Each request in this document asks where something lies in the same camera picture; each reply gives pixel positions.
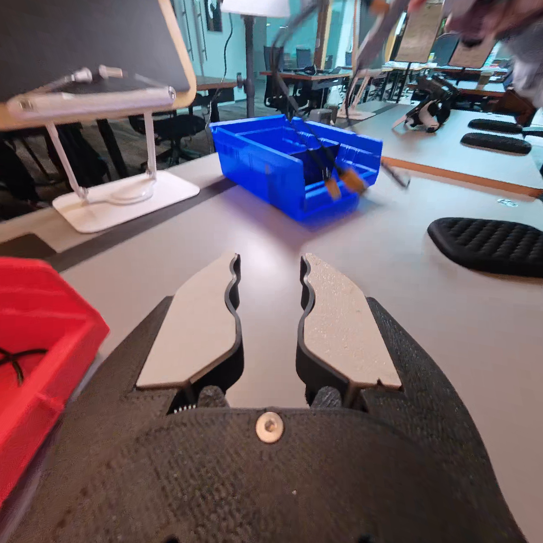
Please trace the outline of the white folding desk stand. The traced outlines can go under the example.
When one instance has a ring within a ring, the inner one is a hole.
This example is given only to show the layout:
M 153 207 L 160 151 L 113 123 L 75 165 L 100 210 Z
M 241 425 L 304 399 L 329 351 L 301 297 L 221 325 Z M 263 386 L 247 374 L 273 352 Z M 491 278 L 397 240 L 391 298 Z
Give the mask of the white folding desk stand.
M 84 67 L 6 102 L 13 118 L 46 127 L 67 174 L 72 193 L 53 201 L 54 209 L 76 231 L 91 234 L 127 223 L 200 194 L 200 187 L 157 168 L 152 114 L 174 105 L 175 89 L 117 67 Z M 54 123 L 58 118 L 97 117 L 134 109 L 145 123 L 147 166 L 144 173 L 86 188 L 80 186 Z
M 395 35 L 397 23 L 406 14 L 409 1 L 356 1 L 352 24 L 351 76 L 338 117 L 348 125 L 374 114 L 359 104 L 369 93 L 370 84 L 388 76 L 385 49 Z

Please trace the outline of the person's right hand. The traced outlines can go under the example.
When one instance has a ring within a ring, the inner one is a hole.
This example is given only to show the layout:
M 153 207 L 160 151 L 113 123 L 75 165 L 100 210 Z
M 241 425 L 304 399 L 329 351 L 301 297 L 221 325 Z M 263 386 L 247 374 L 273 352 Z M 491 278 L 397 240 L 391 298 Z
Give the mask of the person's right hand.
M 477 47 L 508 30 L 514 7 L 515 1 L 443 1 L 445 32 L 458 35 L 468 49 Z

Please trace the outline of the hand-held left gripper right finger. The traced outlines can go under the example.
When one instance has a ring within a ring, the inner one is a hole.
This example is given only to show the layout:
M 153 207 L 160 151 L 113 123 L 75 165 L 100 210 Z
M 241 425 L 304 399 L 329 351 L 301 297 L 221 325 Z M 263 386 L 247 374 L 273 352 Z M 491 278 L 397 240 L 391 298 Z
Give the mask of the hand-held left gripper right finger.
M 362 390 L 402 392 L 392 356 L 362 289 L 313 253 L 300 258 L 302 316 L 295 368 L 309 406 L 323 388 L 352 407 Z

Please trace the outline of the blue plastic bin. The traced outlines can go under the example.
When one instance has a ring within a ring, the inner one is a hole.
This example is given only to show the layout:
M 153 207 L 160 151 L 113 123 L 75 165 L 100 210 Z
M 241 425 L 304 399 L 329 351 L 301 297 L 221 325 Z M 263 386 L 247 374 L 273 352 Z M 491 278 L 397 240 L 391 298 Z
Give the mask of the blue plastic bin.
M 302 224 L 330 223 L 353 212 L 358 193 L 340 173 L 376 183 L 383 142 L 285 115 L 210 124 L 223 175 Z

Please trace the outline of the black desk with wooden edge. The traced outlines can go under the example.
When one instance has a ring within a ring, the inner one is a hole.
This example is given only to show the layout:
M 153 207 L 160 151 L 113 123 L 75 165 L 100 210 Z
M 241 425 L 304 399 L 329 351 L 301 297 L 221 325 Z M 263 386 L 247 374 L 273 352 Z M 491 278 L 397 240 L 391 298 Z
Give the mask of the black desk with wooden edge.
M 100 64 L 172 86 L 173 109 L 195 98 L 171 1 L 1 1 L 1 131 L 43 125 L 11 115 L 10 98 Z

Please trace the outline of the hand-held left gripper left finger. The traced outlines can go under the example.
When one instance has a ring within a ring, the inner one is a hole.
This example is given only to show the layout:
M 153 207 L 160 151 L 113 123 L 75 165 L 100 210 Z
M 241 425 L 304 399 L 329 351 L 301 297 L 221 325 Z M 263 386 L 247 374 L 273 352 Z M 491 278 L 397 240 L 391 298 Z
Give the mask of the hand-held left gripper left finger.
M 174 391 L 169 410 L 191 410 L 212 386 L 223 394 L 241 377 L 241 255 L 225 253 L 173 295 L 135 382 L 142 391 Z

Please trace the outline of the red plastic bin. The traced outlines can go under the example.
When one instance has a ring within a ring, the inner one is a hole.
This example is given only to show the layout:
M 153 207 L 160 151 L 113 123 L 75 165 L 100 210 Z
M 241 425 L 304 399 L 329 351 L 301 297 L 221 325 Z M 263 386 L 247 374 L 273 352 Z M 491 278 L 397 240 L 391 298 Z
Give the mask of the red plastic bin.
M 1 258 L 1 503 L 109 332 L 98 310 L 49 264 Z

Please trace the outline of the wooden background desk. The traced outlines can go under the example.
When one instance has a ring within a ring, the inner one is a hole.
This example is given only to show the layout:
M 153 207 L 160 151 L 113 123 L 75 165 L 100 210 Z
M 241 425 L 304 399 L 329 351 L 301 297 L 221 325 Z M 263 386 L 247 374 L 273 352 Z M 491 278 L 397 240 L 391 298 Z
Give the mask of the wooden background desk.
M 286 91 L 279 88 L 272 71 L 260 73 L 266 76 L 264 105 L 274 110 L 283 111 L 288 98 L 292 97 L 302 110 L 323 107 L 327 103 L 331 88 L 348 84 L 351 73 L 344 70 L 334 70 L 329 73 L 308 74 L 305 72 L 279 72 Z

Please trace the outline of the black and white headset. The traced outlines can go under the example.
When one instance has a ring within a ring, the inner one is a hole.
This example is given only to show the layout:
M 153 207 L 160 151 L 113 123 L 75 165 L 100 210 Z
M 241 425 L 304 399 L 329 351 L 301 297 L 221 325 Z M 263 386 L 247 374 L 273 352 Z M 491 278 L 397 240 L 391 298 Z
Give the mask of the black and white headset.
M 403 125 L 411 130 L 435 133 L 450 117 L 459 92 L 441 76 L 423 76 L 418 78 L 413 95 L 421 100 L 392 125 L 392 130 Z

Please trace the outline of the large black wrist rest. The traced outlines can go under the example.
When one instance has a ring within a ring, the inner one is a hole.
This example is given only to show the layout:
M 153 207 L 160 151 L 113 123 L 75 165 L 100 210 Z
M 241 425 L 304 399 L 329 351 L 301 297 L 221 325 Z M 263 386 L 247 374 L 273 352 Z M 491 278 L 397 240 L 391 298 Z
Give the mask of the large black wrist rest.
M 542 231 L 522 223 L 439 218 L 427 228 L 450 261 L 483 273 L 542 278 Z

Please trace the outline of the black office chair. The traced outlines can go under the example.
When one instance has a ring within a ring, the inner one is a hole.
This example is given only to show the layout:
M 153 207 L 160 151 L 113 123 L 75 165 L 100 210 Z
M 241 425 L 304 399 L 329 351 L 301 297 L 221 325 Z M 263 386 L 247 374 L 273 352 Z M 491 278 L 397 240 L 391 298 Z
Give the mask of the black office chair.
M 157 163 L 167 163 L 169 167 L 180 164 L 180 161 L 191 161 L 200 158 L 201 154 L 183 150 L 181 140 L 191 138 L 200 132 L 204 132 L 206 121 L 193 114 L 177 115 L 169 112 L 166 116 L 153 114 L 153 126 L 150 133 L 153 136 L 155 146 L 168 143 L 169 148 L 156 155 Z

